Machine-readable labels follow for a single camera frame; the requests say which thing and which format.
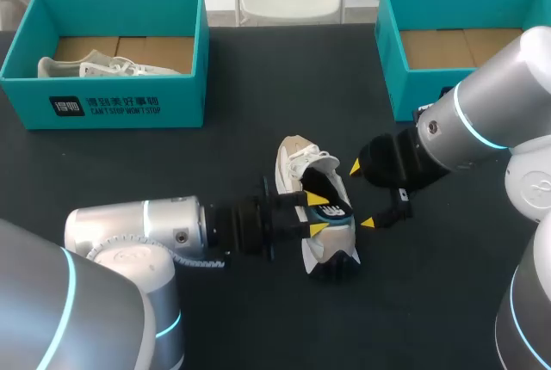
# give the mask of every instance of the teal shoe box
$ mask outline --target teal shoe box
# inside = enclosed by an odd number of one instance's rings
[[[193,37],[191,72],[37,78],[61,37],[84,36]],[[204,0],[31,0],[0,84],[27,129],[200,127],[208,43]]]
[[[551,26],[551,0],[380,0],[375,38],[394,119],[412,120],[413,110],[437,101],[444,88],[475,70],[412,69],[400,32],[541,25]]]

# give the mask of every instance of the shoe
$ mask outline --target shoe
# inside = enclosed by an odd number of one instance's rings
[[[42,58],[38,62],[38,77],[102,77],[102,76],[151,76],[179,75],[177,71],[149,65],[137,65],[132,60],[111,58],[92,50],[84,59],[76,62],[59,62]]]
[[[302,258],[308,274],[339,274],[360,265],[356,252],[356,225],[343,181],[335,169],[340,162],[301,136],[287,136],[275,161],[279,194],[308,191],[328,203],[296,207],[301,222],[321,226],[312,238],[302,240]]]

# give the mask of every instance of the shoe lace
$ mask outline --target shoe lace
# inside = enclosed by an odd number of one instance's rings
[[[138,65],[132,60],[123,58],[121,56],[114,57],[113,60],[120,60],[124,62],[123,65],[111,64],[109,66],[111,69],[115,69],[115,71],[117,72],[126,73],[127,71],[131,71],[132,76],[145,75],[145,66],[143,65]]]
[[[299,170],[307,166],[313,161],[317,161],[321,157],[330,157],[329,152],[320,151],[317,145],[309,145],[304,149],[292,154],[288,158],[288,172],[295,178],[300,179],[301,173]]]

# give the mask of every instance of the shoe tongue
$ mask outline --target shoe tongue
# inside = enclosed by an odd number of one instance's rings
[[[298,175],[302,177],[304,175],[304,172],[308,168],[313,168],[315,170],[318,170],[322,174],[329,175],[333,170],[335,170],[338,167],[339,164],[340,162],[338,161],[338,159],[332,156],[317,157],[311,160],[308,164],[302,165],[302,167],[299,168],[297,172],[298,172]]]

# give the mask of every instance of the cable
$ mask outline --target cable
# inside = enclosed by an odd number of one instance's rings
[[[99,253],[102,252],[103,250],[106,250],[108,247],[112,245],[120,244],[121,242],[125,242],[125,241],[138,243],[138,244],[156,245],[158,247],[161,247],[169,252],[170,256],[172,257],[172,259],[176,264],[180,264],[185,267],[224,268],[226,266],[226,263],[224,261],[196,261],[196,260],[191,260],[189,258],[184,258],[176,254],[173,250],[168,249],[166,245],[162,245],[159,241],[156,241],[155,239],[144,237],[144,236],[132,235],[132,234],[111,237],[106,239],[105,241],[100,242],[98,245],[92,248],[92,250],[86,256],[86,259],[94,261],[96,257],[99,255]]]

